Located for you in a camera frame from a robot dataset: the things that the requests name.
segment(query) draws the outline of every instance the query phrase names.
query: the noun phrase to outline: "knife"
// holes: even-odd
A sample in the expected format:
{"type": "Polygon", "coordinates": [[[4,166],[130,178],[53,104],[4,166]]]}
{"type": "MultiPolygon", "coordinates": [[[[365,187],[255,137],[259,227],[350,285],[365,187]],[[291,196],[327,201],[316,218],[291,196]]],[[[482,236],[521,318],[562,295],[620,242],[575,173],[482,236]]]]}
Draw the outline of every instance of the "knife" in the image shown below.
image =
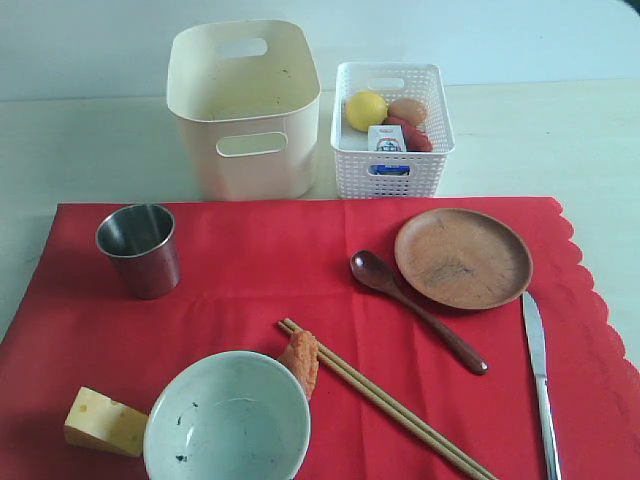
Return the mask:
{"type": "Polygon", "coordinates": [[[542,318],[540,317],[538,304],[529,292],[522,294],[522,305],[524,307],[524,326],[527,331],[529,354],[531,355],[531,367],[538,392],[538,408],[542,426],[544,457],[547,463],[547,478],[549,480],[561,480],[560,459],[558,458],[556,433],[553,429],[551,403],[549,402],[549,391],[547,389],[547,350],[542,318]]]}

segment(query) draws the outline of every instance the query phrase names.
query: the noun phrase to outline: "red tablecloth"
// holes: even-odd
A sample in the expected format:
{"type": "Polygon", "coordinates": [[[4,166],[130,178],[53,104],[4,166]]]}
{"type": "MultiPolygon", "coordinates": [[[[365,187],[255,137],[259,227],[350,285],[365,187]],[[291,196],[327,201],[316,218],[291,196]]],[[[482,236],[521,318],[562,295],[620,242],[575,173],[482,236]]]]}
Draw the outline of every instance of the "red tablecloth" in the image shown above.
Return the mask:
{"type": "MultiPolygon", "coordinates": [[[[360,287],[349,256],[393,260],[411,216],[466,207],[509,224],[535,265],[564,478],[640,478],[640,382],[592,291],[571,225],[550,198],[172,204],[183,278],[136,300],[94,245],[114,205],[60,205],[0,345],[0,478],[144,479],[142,459],[65,445],[81,385],[149,411],[163,387],[223,350],[279,354],[291,317],[501,479],[543,479],[521,304],[458,313],[413,295],[481,352],[467,372],[405,307],[360,287]]],[[[455,479],[453,467],[321,367],[306,479],[455,479]]]]}

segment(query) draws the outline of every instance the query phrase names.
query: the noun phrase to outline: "spoon handle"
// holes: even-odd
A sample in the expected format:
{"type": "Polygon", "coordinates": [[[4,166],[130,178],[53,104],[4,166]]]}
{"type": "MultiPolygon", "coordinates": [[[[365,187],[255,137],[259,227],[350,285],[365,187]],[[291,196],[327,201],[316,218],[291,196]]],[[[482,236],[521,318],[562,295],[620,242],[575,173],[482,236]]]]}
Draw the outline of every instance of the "spoon handle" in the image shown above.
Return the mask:
{"type": "Polygon", "coordinates": [[[426,312],[422,307],[413,303],[404,295],[396,296],[396,299],[417,313],[427,323],[440,339],[453,351],[462,364],[476,375],[484,375],[489,370],[489,365],[482,359],[471,345],[465,342],[453,330],[447,327],[436,317],[426,312]]]}

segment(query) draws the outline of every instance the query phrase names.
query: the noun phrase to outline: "white bowl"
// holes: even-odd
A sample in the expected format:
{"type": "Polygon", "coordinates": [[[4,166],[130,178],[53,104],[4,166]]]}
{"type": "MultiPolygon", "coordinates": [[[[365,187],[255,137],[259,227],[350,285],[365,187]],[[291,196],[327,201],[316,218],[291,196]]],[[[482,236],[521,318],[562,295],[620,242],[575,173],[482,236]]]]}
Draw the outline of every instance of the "white bowl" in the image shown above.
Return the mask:
{"type": "Polygon", "coordinates": [[[151,480],[287,480],[311,434],[302,387],[255,352],[203,358],[156,400],[144,437],[151,480]]]}

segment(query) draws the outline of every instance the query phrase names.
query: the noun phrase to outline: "bowl rim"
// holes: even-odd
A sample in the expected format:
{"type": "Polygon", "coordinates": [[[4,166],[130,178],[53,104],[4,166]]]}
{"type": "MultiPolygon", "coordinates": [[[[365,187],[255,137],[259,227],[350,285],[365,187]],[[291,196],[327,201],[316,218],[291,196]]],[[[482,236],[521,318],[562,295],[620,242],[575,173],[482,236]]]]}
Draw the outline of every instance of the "bowl rim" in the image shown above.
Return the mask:
{"type": "Polygon", "coordinates": [[[304,444],[302,445],[300,455],[296,459],[295,464],[292,466],[291,471],[287,472],[287,476],[285,478],[294,478],[294,476],[298,473],[298,470],[300,470],[300,467],[302,467],[302,463],[304,462],[304,459],[309,450],[309,443],[311,440],[311,412],[309,409],[309,402],[307,401],[306,394],[304,393],[304,390],[300,385],[300,383],[298,382],[297,378],[293,375],[293,373],[291,373],[291,371],[287,367],[285,367],[282,363],[270,357],[269,355],[266,355],[260,352],[254,352],[251,350],[227,350],[224,352],[214,353],[212,355],[203,357],[200,360],[197,360],[192,364],[190,364],[189,366],[187,366],[186,368],[184,368],[175,377],[171,379],[171,381],[162,389],[162,392],[160,393],[160,395],[158,395],[158,397],[156,398],[153,404],[153,407],[151,408],[151,412],[149,413],[149,419],[145,427],[143,446],[142,446],[143,461],[144,461],[145,469],[147,471],[147,475],[149,475],[150,480],[159,480],[162,478],[159,475],[161,475],[161,472],[163,470],[158,467],[152,467],[149,463],[151,458],[150,457],[151,447],[149,444],[148,434],[152,428],[152,424],[154,423],[154,419],[156,418],[158,411],[160,410],[160,408],[162,407],[162,404],[164,403],[165,398],[169,393],[171,393],[173,389],[177,388],[176,384],[178,384],[178,382],[182,380],[184,377],[189,376],[191,372],[193,372],[193,370],[202,368],[202,365],[204,364],[217,362],[226,357],[245,358],[245,359],[259,361],[261,363],[267,363],[272,367],[275,367],[280,372],[282,372],[285,375],[285,377],[288,377],[289,380],[293,383],[294,390],[296,390],[299,393],[300,398],[303,400],[302,401],[303,410],[304,410],[303,428],[305,433],[304,433],[304,440],[303,440],[304,444]]]}

